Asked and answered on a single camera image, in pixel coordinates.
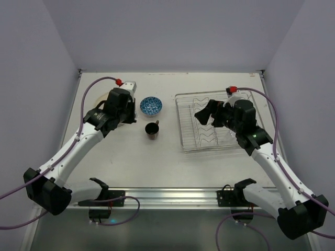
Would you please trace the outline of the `clear glass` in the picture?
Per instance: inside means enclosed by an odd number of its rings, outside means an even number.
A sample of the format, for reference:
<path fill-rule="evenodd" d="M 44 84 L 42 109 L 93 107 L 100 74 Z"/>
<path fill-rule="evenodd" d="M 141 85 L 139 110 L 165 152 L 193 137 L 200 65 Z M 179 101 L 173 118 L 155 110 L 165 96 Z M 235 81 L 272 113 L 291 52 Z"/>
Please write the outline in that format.
<path fill-rule="evenodd" d="M 230 135 L 230 141 L 231 142 L 236 142 L 237 141 L 235 132 L 229 130 L 229 135 Z"/>

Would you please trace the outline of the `blue patterned bowl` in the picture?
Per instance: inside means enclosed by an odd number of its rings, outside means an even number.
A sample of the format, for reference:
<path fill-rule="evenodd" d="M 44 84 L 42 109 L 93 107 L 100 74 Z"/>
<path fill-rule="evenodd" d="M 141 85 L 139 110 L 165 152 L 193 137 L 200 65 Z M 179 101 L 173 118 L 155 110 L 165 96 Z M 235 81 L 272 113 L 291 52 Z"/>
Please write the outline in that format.
<path fill-rule="evenodd" d="M 163 108 L 162 101 L 157 97 L 146 97 L 140 102 L 140 110 L 147 117 L 157 116 Z"/>

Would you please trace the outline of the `dark red cup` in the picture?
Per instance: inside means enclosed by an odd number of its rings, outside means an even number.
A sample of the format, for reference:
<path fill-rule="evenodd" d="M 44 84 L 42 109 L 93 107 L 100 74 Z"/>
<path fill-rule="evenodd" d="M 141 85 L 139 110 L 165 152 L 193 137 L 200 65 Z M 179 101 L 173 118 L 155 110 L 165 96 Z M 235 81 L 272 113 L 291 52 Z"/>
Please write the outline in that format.
<path fill-rule="evenodd" d="M 144 130 L 150 140 L 155 140 L 159 134 L 159 120 L 148 123 Z"/>

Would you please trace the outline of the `cream plate back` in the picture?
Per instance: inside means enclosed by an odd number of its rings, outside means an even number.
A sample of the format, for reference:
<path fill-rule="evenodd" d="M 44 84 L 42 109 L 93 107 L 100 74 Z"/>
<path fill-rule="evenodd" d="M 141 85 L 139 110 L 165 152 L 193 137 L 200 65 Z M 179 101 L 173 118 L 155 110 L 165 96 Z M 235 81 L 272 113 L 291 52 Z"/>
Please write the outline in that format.
<path fill-rule="evenodd" d="M 97 106 L 101 101 L 106 100 L 108 98 L 108 93 L 105 93 L 98 97 L 94 103 L 94 106 Z"/>

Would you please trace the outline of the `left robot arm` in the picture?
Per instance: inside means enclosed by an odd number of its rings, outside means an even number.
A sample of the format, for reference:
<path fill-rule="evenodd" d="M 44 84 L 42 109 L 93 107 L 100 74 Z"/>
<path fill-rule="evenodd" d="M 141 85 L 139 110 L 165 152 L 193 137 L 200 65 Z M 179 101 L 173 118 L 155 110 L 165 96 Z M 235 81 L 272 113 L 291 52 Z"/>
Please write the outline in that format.
<path fill-rule="evenodd" d="M 23 179 L 29 199 L 52 215 L 59 215 L 72 203 L 108 198 L 108 186 L 97 178 L 72 188 L 65 183 L 84 156 L 110 131 L 120 123 L 136 121 L 135 91 L 136 84 L 131 82 L 113 88 L 103 109 L 90 110 L 75 135 L 53 158 L 37 170 L 26 170 Z"/>

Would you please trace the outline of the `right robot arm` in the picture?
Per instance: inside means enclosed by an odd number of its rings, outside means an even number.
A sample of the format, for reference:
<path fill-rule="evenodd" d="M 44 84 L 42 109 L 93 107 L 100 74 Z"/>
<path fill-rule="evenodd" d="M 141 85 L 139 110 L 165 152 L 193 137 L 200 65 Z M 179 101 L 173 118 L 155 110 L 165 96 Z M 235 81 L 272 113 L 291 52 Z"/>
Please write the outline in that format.
<path fill-rule="evenodd" d="M 258 126 L 256 109 L 251 101 L 239 99 L 224 103 L 211 99 L 194 116 L 202 125 L 213 118 L 213 127 L 226 127 L 233 131 L 239 146 L 262 167 L 279 192 L 275 195 L 256 181 L 246 179 L 234 186 L 240 200 L 255 204 L 269 213 L 289 239 L 296 239 L 323 226 L 328 200 L 323 195 L 315 196 L 281 160 L 279 153 L 273 151 L 274 142 Z"/>

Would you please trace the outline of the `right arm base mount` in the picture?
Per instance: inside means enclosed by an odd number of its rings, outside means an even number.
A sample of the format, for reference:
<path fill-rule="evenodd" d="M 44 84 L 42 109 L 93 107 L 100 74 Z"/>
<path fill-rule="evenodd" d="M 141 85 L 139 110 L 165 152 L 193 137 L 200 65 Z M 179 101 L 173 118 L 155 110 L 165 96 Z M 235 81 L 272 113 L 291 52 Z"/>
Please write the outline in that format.
<path fill-rule="evenodd" d="M 248 202 L 243 194 L 243 189 L 256 181 L 248 178 L 236 183 L 233 187 L 229 184 L 216 191 L 218 207 L 229 207 L 232 214 L 252 213 L 255 204 Z"/>

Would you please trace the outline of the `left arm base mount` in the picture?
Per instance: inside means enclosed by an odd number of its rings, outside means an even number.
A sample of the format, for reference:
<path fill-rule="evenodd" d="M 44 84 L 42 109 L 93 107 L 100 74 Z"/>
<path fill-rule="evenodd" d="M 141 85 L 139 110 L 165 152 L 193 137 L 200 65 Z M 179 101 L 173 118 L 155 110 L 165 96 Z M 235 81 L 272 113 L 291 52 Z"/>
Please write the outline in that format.
<path fill-rule="evenodd" d="M 88 217 L 93 222 L 103 223 L 111 216 L 112 207 L 123 207 L 126 192 L 110 190 L 109 186 L 97 178 L 90 178 L 90 187 L 80 189 L 75 203 L 80 207 L 102 207 L 89 209 Z"/>

